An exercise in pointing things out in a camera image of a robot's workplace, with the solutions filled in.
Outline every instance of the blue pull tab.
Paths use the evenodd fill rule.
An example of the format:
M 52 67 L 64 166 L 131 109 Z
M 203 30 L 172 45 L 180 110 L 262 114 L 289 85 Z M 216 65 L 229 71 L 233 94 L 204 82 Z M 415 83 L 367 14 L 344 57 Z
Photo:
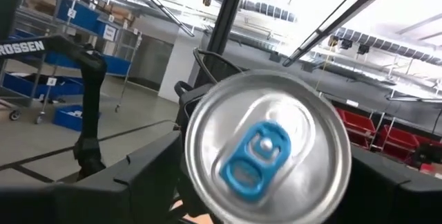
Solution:
M 291 153 L 289 134 L 274 122 L 253 125 L 222 165 L 220 176 L 239 197 L 260 200 Z

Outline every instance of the can top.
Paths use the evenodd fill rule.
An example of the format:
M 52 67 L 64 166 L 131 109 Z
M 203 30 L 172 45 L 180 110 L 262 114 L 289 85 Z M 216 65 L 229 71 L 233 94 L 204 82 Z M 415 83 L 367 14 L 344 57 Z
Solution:
M 351 167 L 334 108 L 276 71 L 247 71 L 214 86 L 193 112 L 185 155 L 200 198 L 235 224 L 322 223 Z

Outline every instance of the gray floor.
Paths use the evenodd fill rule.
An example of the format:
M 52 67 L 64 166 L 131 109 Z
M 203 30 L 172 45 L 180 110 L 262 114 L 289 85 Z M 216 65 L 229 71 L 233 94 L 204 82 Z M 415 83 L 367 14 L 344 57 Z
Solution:
M 29 71 L 17 62 L 8 63 L 8 71 Z M 49 74 L 50 67 L 44 71 Z M 70 74 L 75 71 L 60 71 Z M 111 96 L 119 97 L 122 82 L 113 77 L 106 78 L 102 91 Z M 130 85 L 125 92 L 119 113 L 114 109 L 116 101 L 106 101 L 101 104 L 102 116 L 99 121 L 99 137 L 105 137 L 121 131 L 140 127 L 160 120 L 174 120 L 177 104 L 157 97 L 157 93 Z M 79 133 L 51 124 L 54 106 L 49 106 L 44 122 L 34 124 L 39 112 L 40 103 L 31 109 L 24 109 L 23 116 L 18 121 L 9 121 L 8 112 L 0 111 L 0 166 L 11 162 L 33 157 L 57 149 L 73 146 Z M 168 122 L 149 127 L 126 136 L 107 140 L 100 144 L 104 161 L 107 165 L 114 164 L 124 156 L 152 142 L 156 138 L 171 131 L 173 123 Z M 23 165 L 52 180 L 59 180 L 79 170 L 71 151 L 37 160 Z M 0 184 L 40 183 L 13 169 L 0 171 Z

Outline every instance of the cable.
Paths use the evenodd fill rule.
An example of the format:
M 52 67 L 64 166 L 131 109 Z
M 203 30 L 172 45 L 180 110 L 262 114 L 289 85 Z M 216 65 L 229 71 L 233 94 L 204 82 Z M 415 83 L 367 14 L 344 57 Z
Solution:
M 433 127 L 433 131 L 431 132 L 431 134 L 434 134 L 434 131 L 436 131 L 437 122 L 439 121 L 439 118 L 441 117 L 441 114 L 442 114 L 442 109 L 439 111 L 439 114 L 437 115 L 436 121 L 434 121 L 434 127 Z
M 238 73 L 244 73 L 241 68 L 237 67 L 235 64 L 231 63 L 230 61 L 228 61 L 226 58 L 222 57 L 221 55 L 219 55 L 215 52 L 200 50 L 199 48 L 194 48 L 193 49 L 193 56 L 195 57 L 196 62 L 198 63 L 198 65 L 200 66 L 200 68 L 202 69 L 204 74 L 214 84 L 217 84 L 218 81 L 216 80 L 216 78 L 214 78 L 212 73 L 210 73 L 210 71 L 208 70 L 208 68 L 204 64 L 204 62 L 202 61 L 202 59 L 200 57 L 200 54 L 201 55 L 212 55 L 212 56 L 216 57 L 217 59 L 221 60 L 222 62 L 224 62 L 225 64 L 229 65 L 231 68 L 235 69 Z

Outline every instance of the caster wheel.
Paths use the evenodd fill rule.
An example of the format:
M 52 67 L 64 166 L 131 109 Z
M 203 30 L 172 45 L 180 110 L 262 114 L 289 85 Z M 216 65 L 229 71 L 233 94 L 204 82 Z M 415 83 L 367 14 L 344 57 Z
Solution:
M 12 111 L 9 114 L 9 119 L 12 121 L 18 120 L 21 117 L 21 112 L 18 110 Z
M 35 124 L 40 124 L 42 121 L 43 121 L 43 118 L 42 118 L 41 116 L 38 116 L 38 117 L 35 119 Z

